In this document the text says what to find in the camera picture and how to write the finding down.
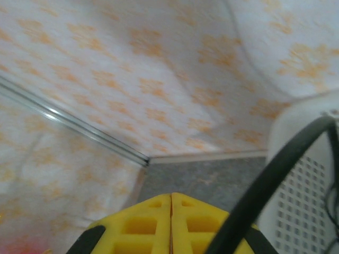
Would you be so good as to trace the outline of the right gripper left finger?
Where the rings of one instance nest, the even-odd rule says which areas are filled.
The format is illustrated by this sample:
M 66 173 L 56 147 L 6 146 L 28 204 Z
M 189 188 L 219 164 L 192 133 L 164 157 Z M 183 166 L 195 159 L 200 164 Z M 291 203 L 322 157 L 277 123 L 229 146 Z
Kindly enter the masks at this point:
M 170 253 L 171 194 L 161 194 L 89 225 L 68 253 Z

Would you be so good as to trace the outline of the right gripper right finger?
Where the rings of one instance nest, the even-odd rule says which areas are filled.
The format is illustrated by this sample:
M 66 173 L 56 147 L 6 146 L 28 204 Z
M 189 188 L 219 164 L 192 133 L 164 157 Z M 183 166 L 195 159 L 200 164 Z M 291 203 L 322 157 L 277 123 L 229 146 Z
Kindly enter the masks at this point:
M 222 223 L 229 217 L 229 213 L 181 193 L 173 193 L 171 196 L 173 253 L 205 253 Z M 277 253 L 277 251 L 258 227 L 252 225 L 235 253 Z

